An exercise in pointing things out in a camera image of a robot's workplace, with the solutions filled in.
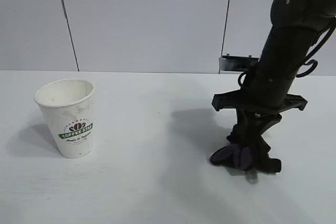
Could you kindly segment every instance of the white paper cup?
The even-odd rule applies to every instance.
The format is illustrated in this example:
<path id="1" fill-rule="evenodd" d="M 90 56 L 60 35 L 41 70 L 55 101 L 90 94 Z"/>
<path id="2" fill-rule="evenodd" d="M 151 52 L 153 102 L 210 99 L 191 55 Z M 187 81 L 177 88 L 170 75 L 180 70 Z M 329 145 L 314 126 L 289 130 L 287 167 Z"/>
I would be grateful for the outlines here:
<path id="1" fill-rule="evenodd" d="M 93 85 L 84 80 L 60 80 L 45 85 L 35 102 L 64 157 L 78 158 L 93 149 Z"/>

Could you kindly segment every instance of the table surface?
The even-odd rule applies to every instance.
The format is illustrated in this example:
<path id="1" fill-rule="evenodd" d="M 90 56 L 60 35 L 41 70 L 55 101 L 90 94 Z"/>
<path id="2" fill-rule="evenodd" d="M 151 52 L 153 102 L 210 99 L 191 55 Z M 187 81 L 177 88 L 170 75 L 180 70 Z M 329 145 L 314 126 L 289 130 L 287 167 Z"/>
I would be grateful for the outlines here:
<path id="1" fill-rule="evenodd" d="M 94 150 L 60 155 L 33 101 L 42 85 L 96 86 Z M 298 79 L 309 103 L 264 134 L 282 172 L 209 164 L 226 145 L 234 110 L 213 94 L 237 75 L 0 71 L 0 223 L 334 223 L 336 77 Z"/>

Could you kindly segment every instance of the cable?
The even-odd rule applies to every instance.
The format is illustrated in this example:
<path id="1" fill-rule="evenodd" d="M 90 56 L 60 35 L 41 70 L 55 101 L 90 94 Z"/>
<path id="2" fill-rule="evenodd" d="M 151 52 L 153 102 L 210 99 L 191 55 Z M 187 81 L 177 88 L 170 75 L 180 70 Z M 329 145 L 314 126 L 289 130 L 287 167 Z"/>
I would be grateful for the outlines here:
<path id="1" fill-rule="evenodd" d="M 306 72 L 303 72 L 303 73 L 300 73 L 300 74 L 297 74 L 296 75 L 296 78 L 302 78 L 302 77 L 305 77 L 311 73 L 313 73 L 313 71 L 316 69 L 317 65 L 318 65 L 318 61 L 317 60 L 310 60 L 306 63 L 304 63 L 303 65 L 304 66 L 309 66 L 309 65 L 312 65 Z"/>
<path id="2" fill-rule="evenodd" d="M 242 77 L 245 76 L 246 74 L 247 74 L 247 71 L 241 73 L 241 74 L 239 75 L 239 77 L 238 77 L 238 85 L 239 85 L 240 87 L 243 86 L 243 84 L 242 84 L 242 82 L 241 82 L 241 79 L 242 79 Z"/>
<path id="3" fill-rule="evenodd" d="M 295 71 L 297 71 L 299 68 L 301 68 L 303 65 L 307 64 L 310 65 L 308 63 L 306 63 L 311 57 L 313 57 L 323 46 L 324 44 L 328 41 L 328 39 L 331 37 L 331 35 L 333 34 L 333 32 L 336 29 L 336 18 L 333 19 L 333 22 L 327 32 L 327 34 L 324 36 L 324 38 L 320 41 L 320 43 L 318 43 L 317 46 L 314 47 L 314 49 L 293 69 L 293 71 L 289 72 L 288 74 L 291 74 Z"/>

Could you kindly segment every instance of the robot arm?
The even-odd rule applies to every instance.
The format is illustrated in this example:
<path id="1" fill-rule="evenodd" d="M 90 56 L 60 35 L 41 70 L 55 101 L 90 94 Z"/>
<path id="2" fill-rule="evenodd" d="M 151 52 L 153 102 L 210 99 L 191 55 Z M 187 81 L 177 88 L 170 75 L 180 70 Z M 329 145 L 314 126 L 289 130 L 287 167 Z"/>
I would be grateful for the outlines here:
<path id="1" fill-rule="evenodd" d="M 281 112 L 305 108 L 307 101 L 288 91 L 295 77 L 303 77 L 316 67 L 315 60 L 307 61 L 336 29 L 335 15 L 336 0 L 274 0 L 272 29 L 259 61 L 239 76 L 240 90 L 214 96 L 216 111 L 236 109 L 237 124 L 227 138 L 230 144 L 210 158 L 212 164 L 241 170 L 254 167 L 267 173 L 281 171 L 281 161 L 268 156 L 270 146 L 261 135 L 281 121 Z M 311 63 L 311 70 L 297 75 L 302 65 Z"/>

